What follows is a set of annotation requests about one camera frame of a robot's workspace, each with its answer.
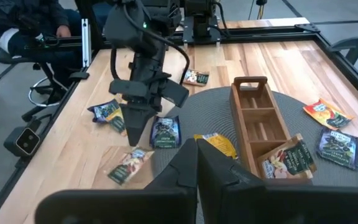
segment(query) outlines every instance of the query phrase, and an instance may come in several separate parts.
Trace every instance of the wooden table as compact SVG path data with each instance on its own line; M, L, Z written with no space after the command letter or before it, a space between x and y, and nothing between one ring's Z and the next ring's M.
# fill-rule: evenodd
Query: wooden table
M229 27L292 26L308 23L305 18L231 22ZM188 86L190 94L229 86L234 77L268 78L273 91L290 95L306 104L319 98L332 102L356 115L344 131L358 136L358 91L312 41L214 45L189 48L190 68L209 71L206 87ZM129 78L130 50L119 50L117 72ZM108 125L91 122L87 107L113 98L108 92L112 76L110 50L102 50L88 69L91 75L82 81L51 128L44 143L0 209L0 223L33 223L34 211L46 196L63 189L118 189L107 177L124 152L130 151L127 139ZM179 81L184 58L174 49L166 54L164 72ZM164 101L164 115L172 104ZM148 147L151 123L145 128L140 145ZM126 185L141 189L152 180L150 161Z

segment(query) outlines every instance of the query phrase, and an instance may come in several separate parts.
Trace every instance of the person's hand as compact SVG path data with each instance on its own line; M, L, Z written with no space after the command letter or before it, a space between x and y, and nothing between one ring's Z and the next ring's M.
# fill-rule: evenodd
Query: person's hand
M61 25L56 31L57 37L71 37L71 32L68 26Z

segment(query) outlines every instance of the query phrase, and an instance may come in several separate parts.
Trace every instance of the concrete floor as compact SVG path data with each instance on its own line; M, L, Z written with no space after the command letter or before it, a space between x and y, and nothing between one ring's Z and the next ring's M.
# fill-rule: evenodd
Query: concrete floor
M75 9L74 0L60 0L65 8ZM222 0L227 21L247 20L251 1ZM253 7L251 19L256 19L258 8ZM358 21L358 1L353 0L270 0L265 6L264 19L296 17L302 15L311 22ZM329 41L358 36L358 23L318 26ZM0 64L0 73L7 68ZM18 126L24 126L21 114L32 108L27 99L29 87L44 77L33 71L31 63L15 66L0 81L0 190L12 174L17 158L3 147L8 134Z

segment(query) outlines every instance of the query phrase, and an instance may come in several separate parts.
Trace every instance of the snack bag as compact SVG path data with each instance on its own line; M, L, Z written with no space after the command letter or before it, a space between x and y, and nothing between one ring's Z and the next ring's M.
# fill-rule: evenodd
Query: snack bag
M121 108L118 108L112 115L109 116L111 118L109 124L112 126L114 130L116 130L120 135L126 136L127 131L125 128L124 117L122 116Z
M310 179L317 169L300 134L260 156L257 162L266 179Z
M93 112L94 118L92 119L95 123L108 123L113 119L113 114L119 109L119 102L117 99L113 99L107 103L103 103L96 106L91 106L88 111Z
M173 149L181 144L179 117L161 118L156 116L150 134L153 149Z
M317 153L350 169L358 167L358 137L324 128Z
M138 173L153 153L139 147L133 148L132 152L122 157L120 164L108 174L108 177L119 185L125 184Z
M194 139L205 139L226 156L229 156L233 159L237 159L237 152L234 149L234 146L231 144L230 140L228 140L221 134L195 134Z
M340 109L330 105L323 99L312 105L304 106L303 109L320 124L332 130L338 130L338 128L346 126L354 118L344 114Z
M205 86L208 82L208 78L208 72L199 72L196 70L189 69L186 72L186 76L183 82L190 85Z

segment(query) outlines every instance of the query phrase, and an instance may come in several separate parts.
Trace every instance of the wooden tray with handle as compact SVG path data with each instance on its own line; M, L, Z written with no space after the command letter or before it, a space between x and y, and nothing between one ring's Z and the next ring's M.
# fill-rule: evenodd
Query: wooden tray with handle
M263 171L258 168L257 158L291 138L267 78L235 78L231 85L230 106L240 160L248 171L262 178Z

